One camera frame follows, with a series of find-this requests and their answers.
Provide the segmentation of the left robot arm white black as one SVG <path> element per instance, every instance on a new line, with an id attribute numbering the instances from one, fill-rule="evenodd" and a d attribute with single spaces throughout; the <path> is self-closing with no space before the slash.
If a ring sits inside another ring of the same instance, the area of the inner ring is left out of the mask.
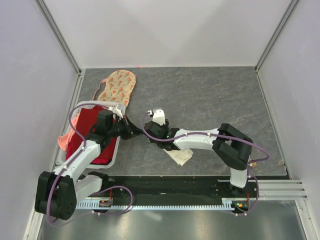
<path id="1" fill-rule="evenodd" d="M 111 139 L 129 140 L 142 134 L 125 115 L 117 116 L 110 110 L 101 110 L 89 133 L 78 149 L 54 171 L 44 171 L 37 182 L 34 209 L 36 212 L 61 220 L 68 220 L 78 202 L 92 194 L 106 196 L 110 185 L 105 177 L 89 174 L 80 179 L 83 171 L 109 145 Z"/>

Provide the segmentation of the red cloth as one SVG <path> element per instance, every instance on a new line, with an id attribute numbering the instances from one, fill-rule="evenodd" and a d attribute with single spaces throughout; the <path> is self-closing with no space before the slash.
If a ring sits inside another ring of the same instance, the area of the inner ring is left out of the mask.
<path id="1" fill-rule="evenodd" d="M 100 111 L 104 110 L 101 106 L 94 106 L 93 108 L 82 108 L 79 112 L 77 123 L 73 126 L 83 136 L 86 137 L 90 132 L 92 126 L 97 122 L 97 116 Z M 67 160 L 81 145 L 82 139 L 78 134 L 74 134 L 67 145 L 66 157 Z M 96 157 L 91 163 L 94 165 L 108 165 L 113 158 L 117 138 L 110 140 L 108 146 Z"/>

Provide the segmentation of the white cloth napkin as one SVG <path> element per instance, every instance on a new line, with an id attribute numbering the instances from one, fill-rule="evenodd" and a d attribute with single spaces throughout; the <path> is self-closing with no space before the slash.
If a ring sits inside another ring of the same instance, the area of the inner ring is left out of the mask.
<path id="1" fill-rule="evenodd" d="M 181 149 L 181 150 L 171 150 L 164 151 L 180 166 L 183 166 L 188 160 L 193 156 L 193 151 L 191 149 Z"/>

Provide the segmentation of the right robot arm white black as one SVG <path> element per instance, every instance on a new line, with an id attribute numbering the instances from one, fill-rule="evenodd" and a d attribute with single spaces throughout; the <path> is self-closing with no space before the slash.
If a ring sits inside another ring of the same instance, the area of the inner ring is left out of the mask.
<path id="1" fill-rule="evenodd" d="M 229 191 L 235 197 L 247 191 L 247 164 L 252 152 L 253 140 L 228 123 L 211 130 L 191 131 L 170 128 L 169 122 L 160 125 L 154 121 L 143 124 L 149 141 L 159 148 L 170 151 L 214 151 L 230 168 Z"/>

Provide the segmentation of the floral beige eye mask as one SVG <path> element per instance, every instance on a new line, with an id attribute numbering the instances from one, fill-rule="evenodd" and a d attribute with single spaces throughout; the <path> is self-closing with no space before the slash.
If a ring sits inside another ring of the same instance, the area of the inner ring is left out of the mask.
<path id="1" fill-rule="evenodd" d="M 100 81 L 92 100 L 121 103 L 127 107 L 136 82 L 136 76 L 131 71 L 116 70 Z"/>

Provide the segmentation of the pink cloth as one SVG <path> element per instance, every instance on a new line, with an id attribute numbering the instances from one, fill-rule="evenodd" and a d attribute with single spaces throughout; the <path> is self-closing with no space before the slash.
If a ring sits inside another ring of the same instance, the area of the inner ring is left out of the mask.
<path id="1" fill-rule="evenodd" d="M 71 123 L 73 125 L 73 127 L 77 127 L 77 123 L 78 123 L 78 119 L 79 119 L 80 113 L 78 113 L 72 120 Z M 69 132 L 61 135 L 57 138 L 57 143 L 58 146 L 61 150 L 63 150 L 64 152 L 66 152 L 68 150 L 68 145 L 72 139 L 72 137 L 75 135 L 75 131 L 73 130 L 73 128 L 71 127 Z"/>

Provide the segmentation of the white plastic basket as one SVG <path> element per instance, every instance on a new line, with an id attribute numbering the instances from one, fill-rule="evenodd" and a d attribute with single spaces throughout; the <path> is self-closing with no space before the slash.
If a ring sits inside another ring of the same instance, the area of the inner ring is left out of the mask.
<path id="1" fill-rule="evenodd" d="M 68 117 L 68 124 L 72 124 L 71 121 L 72 119 L 78 114 L 80 113 L 81 109 L 92 109 L 95 106 L 99 106 L 102 107 L 103 109 L 108 109 L 108 108 L 114 108 L 118 105 L 118 102 L 110 102 L 110 101 L 96 101 L 96 100 L 89 100 L 89 101 L 81 101 L 80 103 L 78 103 L 75 107 L 75 109 L 72 110 L 72 114 L 70 117 Z M 67 127 L 66 133 L 69 132 L 69 130 L 71 129 L 70 126 Z M 90 164 L 88 167 L 90 169 L 108 169 L 110 167 L 112 167 L 116 161 L 116 155 L 117 155 L 117 151 L 118 151 L 118 147 L 119 147 L 119 142 L 120 142 L 120 138 L 117 137 L 116 138 L 116 144 L 115 144 L 115 148 L 114 148 L 114 152 L 113 152 L 113 158 L 111 160 L 111 162 L 108 165 L 98 165 L 98 164 Z M 61 165 L 66 161 L 66 153 L 64 152 L 62 149 L 59 148 L 58 151 L 58 156 L 57 156 L 57 160 L 56 160 L 56 165 Z"/>

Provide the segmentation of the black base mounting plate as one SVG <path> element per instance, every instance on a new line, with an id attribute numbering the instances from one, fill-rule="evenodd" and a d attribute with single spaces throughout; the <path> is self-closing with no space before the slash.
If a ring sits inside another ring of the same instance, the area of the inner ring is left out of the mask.
<path id="1" fill-rule="evenodd" d="M 248 180 L 243 188 L 231 185 L 226 177 L 218 176 L 109 176 L 91 196 L 119 198 L 128 188 L 135 199 L 158 196 L 244 198 L 252 200 L 258 194 L 258 184 Z"/>

